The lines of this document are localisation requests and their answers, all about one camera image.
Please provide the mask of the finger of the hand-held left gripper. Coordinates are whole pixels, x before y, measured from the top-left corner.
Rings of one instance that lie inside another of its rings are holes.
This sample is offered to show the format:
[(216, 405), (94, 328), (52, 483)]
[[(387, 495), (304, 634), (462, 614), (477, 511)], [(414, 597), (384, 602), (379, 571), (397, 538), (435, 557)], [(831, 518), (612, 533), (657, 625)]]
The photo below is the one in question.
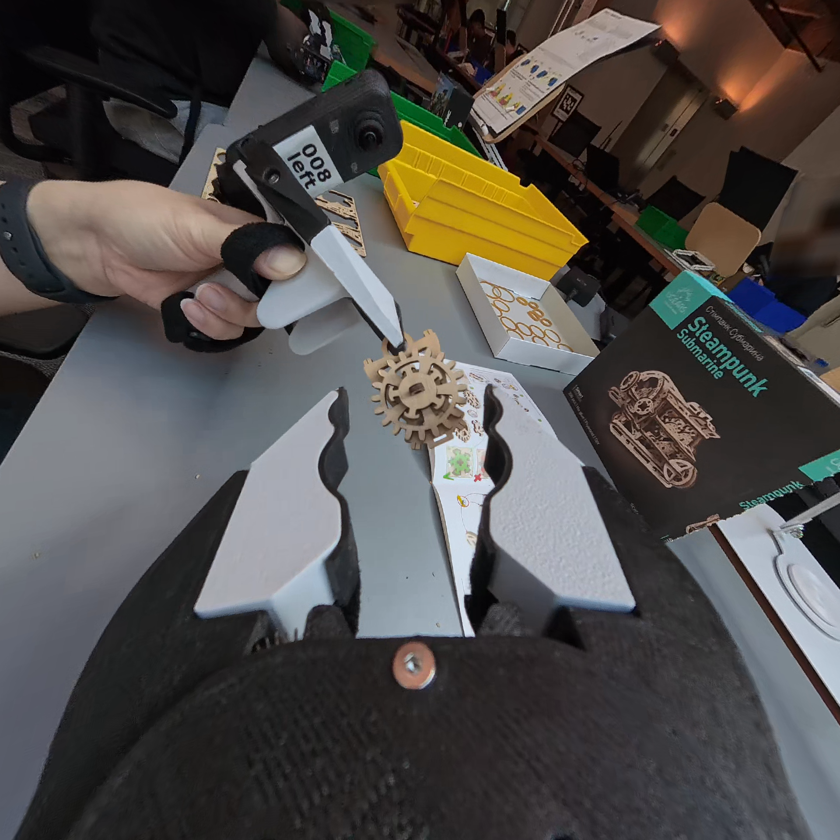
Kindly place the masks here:
[(355, 309), (389, 350), (403, 350), (402, 314), (391, 292), (365, 259), (332, 225), (316, 234), (310, 249), (332, 272)]

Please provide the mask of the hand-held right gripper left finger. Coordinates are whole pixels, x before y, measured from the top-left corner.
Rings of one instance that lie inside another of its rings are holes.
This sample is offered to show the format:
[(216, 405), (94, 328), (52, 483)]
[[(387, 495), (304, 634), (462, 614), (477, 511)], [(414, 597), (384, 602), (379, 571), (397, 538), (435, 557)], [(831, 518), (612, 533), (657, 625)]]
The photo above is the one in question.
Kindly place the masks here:
[(335, 608), (355, 637), (361, 571), (350, 510), (346, 390), (331, 390), (251, 464), (194, 613), (202, 619), (263, 612), (285, 640), (304, 637), (309, 614)]

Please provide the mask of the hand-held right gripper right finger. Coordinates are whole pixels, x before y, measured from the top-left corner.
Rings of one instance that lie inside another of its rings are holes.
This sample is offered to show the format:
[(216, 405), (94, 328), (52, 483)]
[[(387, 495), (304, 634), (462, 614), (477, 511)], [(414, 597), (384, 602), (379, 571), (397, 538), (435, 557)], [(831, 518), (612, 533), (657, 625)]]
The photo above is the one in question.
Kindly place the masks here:
[(550, 633), (563, 609), (632, 613), (636, 600), (583, 463), (497, 385), (485, 390), (482, 423), (492, 488), (469, 569), (475, 633), (504, 602), (538, 636)]

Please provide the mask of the wooden gear assembly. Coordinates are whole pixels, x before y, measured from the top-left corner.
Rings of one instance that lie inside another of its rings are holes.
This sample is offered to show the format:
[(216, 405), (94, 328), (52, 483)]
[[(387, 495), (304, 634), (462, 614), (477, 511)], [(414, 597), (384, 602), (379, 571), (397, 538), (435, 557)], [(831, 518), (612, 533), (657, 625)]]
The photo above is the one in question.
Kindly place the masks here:
[(399, 350), (384, 340), (382, 357), (363, 362), (374, 387), (374, 414), (411, 449), (435, 448), (467, 429), (466, 375), (447, 360), (436, 332), (404, 339)]

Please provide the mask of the person's left forearm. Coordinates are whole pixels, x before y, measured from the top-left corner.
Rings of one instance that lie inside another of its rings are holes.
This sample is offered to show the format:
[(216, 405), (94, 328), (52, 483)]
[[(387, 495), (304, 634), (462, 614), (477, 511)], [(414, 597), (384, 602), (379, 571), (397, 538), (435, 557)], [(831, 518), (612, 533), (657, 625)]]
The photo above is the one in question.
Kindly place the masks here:
[(40, 297), (26, 286), (2, 262), (0, 267), (1, 317), (58, 307), (57, 301)]

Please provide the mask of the wooden parts sheet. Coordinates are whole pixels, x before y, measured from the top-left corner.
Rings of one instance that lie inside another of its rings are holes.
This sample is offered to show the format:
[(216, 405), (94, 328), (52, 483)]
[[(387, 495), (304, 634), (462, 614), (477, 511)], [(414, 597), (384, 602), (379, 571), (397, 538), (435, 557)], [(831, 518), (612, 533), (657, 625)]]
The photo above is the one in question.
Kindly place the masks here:
[[(225, 157), (226, 150), (216, 147), (204, 183), (202, 199), (216, 203), (223, 202), (223, 194), (217, 176), (219, 167), (225, 163)], [(364, 237), (354, 199), (341, 192), (330, 190), (324, 195), (316, 196), (314, 201), (326, 214), (331, 225), (349, 242), (353, 250), (360, 257), (365, 258)]]

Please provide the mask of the black model kit box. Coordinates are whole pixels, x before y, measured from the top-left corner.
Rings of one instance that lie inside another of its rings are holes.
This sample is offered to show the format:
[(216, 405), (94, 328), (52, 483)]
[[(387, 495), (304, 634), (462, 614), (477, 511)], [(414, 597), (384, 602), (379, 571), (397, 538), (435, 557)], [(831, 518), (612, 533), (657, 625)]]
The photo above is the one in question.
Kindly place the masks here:
[(564, 393), (661, 539), (838, 475), (838, 393), (694, 272), (668, 282)]

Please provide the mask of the person's left hand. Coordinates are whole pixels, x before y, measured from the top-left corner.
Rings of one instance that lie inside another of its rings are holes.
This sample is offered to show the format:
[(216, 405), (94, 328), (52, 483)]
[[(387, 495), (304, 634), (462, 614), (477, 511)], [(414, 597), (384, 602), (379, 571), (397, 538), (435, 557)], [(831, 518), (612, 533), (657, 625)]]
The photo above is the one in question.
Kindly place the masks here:
[[(237, 228), (257, 219), (144, 182), (48, 181), (34, 186), (28, 220), (52, 263), (80, 289), (128, 297), (153, 309), (220, 270), (221, 247)], [(255, 260), (268, 280), (287, 280), (307, 257), (292, 245)], [(257, 303), (215, 281), (182, 304), (192, 326), (214, 340), (240, 338), (259, 326)]]

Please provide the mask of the open instruction booklet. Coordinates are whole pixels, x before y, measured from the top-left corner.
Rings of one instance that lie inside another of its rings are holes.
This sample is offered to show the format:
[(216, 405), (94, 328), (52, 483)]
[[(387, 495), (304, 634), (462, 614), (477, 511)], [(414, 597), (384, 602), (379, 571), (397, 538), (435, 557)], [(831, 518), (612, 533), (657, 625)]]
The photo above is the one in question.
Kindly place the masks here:
[(506, 394), (514, 405), (543, 431), (555, 437), (553, 428), (530, 395), (510, 373), (458, 362), (467, 382), (464, 425), (452, 439), (428, 451), (431, 484), (447, 544), (449, 566), (463, 633), (473, 637), (466, 597), (471, 594), (469, 572), (476, 551), (480, 515), (493, 483), (485, 471), (488, 436), (482, 421), (488, 385)]

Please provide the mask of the white cardboard box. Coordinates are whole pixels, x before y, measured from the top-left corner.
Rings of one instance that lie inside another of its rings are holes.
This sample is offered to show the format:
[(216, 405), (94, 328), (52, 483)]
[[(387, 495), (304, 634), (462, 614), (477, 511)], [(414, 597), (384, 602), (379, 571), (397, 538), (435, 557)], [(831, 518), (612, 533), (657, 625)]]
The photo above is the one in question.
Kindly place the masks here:
[(472, 254), (456, 275), (494, 358), (577, 375), (599, 354), (547, 280)]

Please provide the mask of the printed instruction sheet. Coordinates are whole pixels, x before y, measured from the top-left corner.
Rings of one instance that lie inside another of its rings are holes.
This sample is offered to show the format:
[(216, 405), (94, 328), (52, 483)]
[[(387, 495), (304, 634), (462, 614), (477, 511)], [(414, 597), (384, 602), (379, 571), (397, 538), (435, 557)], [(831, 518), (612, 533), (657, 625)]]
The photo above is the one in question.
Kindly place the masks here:
[(477, 92), (469, 118), (478, 135), (496, 144), (562, 92), (595, 63), (656, 39), (660, 26), (605, 8), (561, 30), (512, 61)]

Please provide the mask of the black office chair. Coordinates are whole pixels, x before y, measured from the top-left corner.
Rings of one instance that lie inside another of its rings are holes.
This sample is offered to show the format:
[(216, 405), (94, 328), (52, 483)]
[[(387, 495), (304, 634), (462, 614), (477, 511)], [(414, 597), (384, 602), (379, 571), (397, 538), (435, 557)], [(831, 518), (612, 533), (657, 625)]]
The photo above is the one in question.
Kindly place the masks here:
[[(64, 89), (64, 100), (36, 114), (30, 124), (39, 143), (19, 139), (13, 107), (56, 87)], [(68, 165), (82, 181), (126, 178), (168, 186), (177, 164), (117, 133), (103, 107), (112, 99), (163, 119), (176, 115), (172, 100), (115, 84), (88, 58), (54, 46), (2, 45), (1, 137), (8, 150), (31, 161)]]

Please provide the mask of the blue plastic bin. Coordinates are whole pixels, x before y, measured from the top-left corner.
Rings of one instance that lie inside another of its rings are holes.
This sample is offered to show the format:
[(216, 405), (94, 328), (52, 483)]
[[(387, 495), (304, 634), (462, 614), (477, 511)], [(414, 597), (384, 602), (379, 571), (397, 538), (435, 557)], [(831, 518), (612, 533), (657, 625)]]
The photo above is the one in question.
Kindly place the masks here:
[(750, 277), (741, 279), (727, 294), (753, 321), (775, 334), (790, 333), (806, 321), (805, 315), (783, 304), (772, 290)]

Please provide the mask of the black wristband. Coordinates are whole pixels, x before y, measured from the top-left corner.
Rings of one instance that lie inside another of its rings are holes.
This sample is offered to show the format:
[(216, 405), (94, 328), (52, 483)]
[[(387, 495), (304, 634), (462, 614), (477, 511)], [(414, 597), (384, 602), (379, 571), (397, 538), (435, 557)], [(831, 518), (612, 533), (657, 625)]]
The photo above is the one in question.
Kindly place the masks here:
[(48, 258), (28, 220), (27, 202), (38, 182), (15, 179), (1, 185), (1, 257), (5, 267), (36, 296), (75, 305), (98, 305), (112, 297), (80, 289)]

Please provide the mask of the beige chair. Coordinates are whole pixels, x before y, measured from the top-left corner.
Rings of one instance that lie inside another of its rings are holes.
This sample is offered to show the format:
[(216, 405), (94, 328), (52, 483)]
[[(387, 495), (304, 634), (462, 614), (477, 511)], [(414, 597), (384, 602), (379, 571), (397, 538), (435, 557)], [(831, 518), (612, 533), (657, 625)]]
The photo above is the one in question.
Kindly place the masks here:
[(716, 273), (736, 274), (759, 244), (762, 230), (716, 202), (706, 204), (686, 237), (686, 249), (703, 256)]

